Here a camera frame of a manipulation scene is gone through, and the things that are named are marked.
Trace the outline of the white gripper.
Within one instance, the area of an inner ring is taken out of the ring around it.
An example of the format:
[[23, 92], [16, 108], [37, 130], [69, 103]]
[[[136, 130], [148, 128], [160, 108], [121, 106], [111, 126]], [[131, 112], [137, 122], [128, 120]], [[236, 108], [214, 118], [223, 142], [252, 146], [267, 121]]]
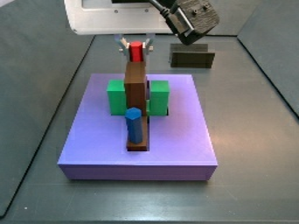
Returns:
[[112, 0], [64, 0], [69, 27], [79, 35], [116, 34], [119, 51], [128, 56], [129, 43], [121, 34], [145, 34], [143, 56], [153, 50], [155, 33], [171, 33], [159, 10], [149, 3]]

